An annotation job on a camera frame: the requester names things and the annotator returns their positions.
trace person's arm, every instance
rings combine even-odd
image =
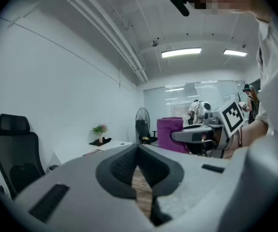
[[[242,127],[242,146],[250,146],[257,138],[265,136],[267,131],[268,125],[260,119],[256,119],[250,125]],[[229,141],[226,151],[235,150],[237,148],[240,148],[240,146],[238,136],[235,134]]]
[[[191,119],[194,119],[194,112],[193,111],[188,111],[188,115],[191,117]]]
[[[253,111],[253,106],[251,105],[251,100],[250,100],[249,97],[247,98],[247,107],[245,108],[245,111],[246,112],[252,112]]]

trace white pipe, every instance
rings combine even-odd
[[[130,52],[130,55],[133,57],[133,59],[135,60],[135,62],[137,63],[137,66],[142,70],[142,66],[138,60],[138,58],[136,57],[134,51],[131,49],[129,43],[127,42],[127,40],[125,39],[124,35],[121,33],[121,31],[118,29],[118,27],[116,26],[116,24],[114,23],[114,21],[111,19],[111,17],[108,15],[108,13],[103,9],[103,7],[99,4],[98,1],[96,0],[88,0],[100,13],[101,15],[106,19],[106,21],[109,23],[109,25],[113,28],[113,30],[115,31],[115,33],[119,36],[119,38],[121,39],[121,41],[123,42],[123,44],[126,46],[127,50]],[[144,78],[146,79],[146,81],[148,82],[149,79],[147,77],[147,75],[145,74],[144,70],[141,71]]]
[[[122,53],[125,55],[128,61],[131,63],[131,65],[135,68],[135,70],[137,70],[133,60],[128,56],[128,53],[125,51],[124,47],[120,44],[118,39],[113,35],[111,30],[104,24],[104,22],[82,0],[74,0],[74,1],[76,1],[76,3],[78,3],[82,8],[84,8],[84,10],[87,13],[89,13],[98,22],[98,24],[108,33],[108,35],[116,43],[118,48],[122,51]],[[140,76],[140,80],[144,82],[144,78],[141,76],[140,72],[138,72],[138,75]]]
[[[69,2],[75,9],[77,9],[91,24],[110,42],[110,44],[118,51],[118,53],[124,58],[124,60],[129,64],[129,66],[132,68],[133,71],[135,71],[135,68],[131,65],[129,60],[124,56],[124,54],[121,52],[121,50],[117,47],[117,45],[112,41],[112,39],[93,21],[92,18],[86,15],[86,13],[80,9],[74,2],[71,0],[66,0]],[[137,74],[138,78],[141,82],[144,83],[142,76],[139,76]]]
[[[124,23],[124,21],[123,21],[123,18],[120,16],[120,14],[118,13],[117,9],[114,7],[114,5],[112,4],[112,2],[107,1],[107,3],[110,5],[110,7],[111,7],[112,11],[114,12],[114,14],[119,18],[121,24],[123,24],[123,26],[124,26],[126,32],[128,33],[128,36],[129,36],[129,38],[130,38],[130,42],[132,43],[132,46],[133,46],[134,49],[135,49],[135,52],[136,52],[137,54],[139,54],[139,58],[140,58],[141,62],[144,64],[145,69],[147,69],[147,65],[146,65],[146,63],[145,63],[145,61],[144,61],[144,58],[143,58],[143,56],[142,56],[142,53],[141,53],[141,51],[139,50],[139,47],[137,46],[136,42],[134,42],[134,41],[132,40],[132,35],[129,33],[129,32],[130,32],[130,31],[129,31],[129,30],[130,30],[130,29],[129,29],[129,24],[128,24],[128,27],[125,25],[125,23]]]
[[[144,12],[143,12],[143,10],[142,10],[142,8],[141,8],[140,3],[139,3],[138,0],[136,0],[136,3],[137,3],[137,5],[138,5],[138,7],[139,7],[139,9],[140,9],[140,11],[141,11],[141,14],[142,14],[143,18],[144,18],[145,24],[147,25],[148,31],[149,31],[149,33],[150,33],[150,38],[151,38],[151,40],[153,40],[153,36],[152,36],[151,30],[150,30],[150,27],[149,27],[149,23],[148,23],[148,21],[147,21],[147,18],[145,17]],[[162,71],[162,69],[161,69],[161,67],[160,67],[159,57],[158,57],[156,48],[155,48],[155,54],[156,54],[156,57],[157,57],[157,62],[158,62],[159,70]]]

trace wooden floor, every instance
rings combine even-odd
[[[134,172],[132,188],[135,189],[137,193],[137,205],[145,216],[150,219],[152,189],[143,177],[139,167],[137,167]]]

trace desk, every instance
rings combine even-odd
[[[84,146],[76,146],[72,148],[59,148],[56,149],[51,157],[49,166],[51,165],[62,165],[67,161],[70,161],[72,159],[81,157],[87,153],[90,153],[96,149],[101,150],[108,150],[108,149],[114,149],[123,145],[132,145],[131,142],[121,142],[121,141],[115,141],[111,140],[109,143],[106,143],[102,146],[96,146],[96,145],[84,145]]]

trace potted plant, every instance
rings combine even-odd
[[[108,130],[108,126],[106,125],[98,125],[97,127],[94,127],[92,129],[92,132],[94,132],[94,134],[96,134],[97,136],[99,136],[99,143],[102,144],[102,134],[105,133]]]

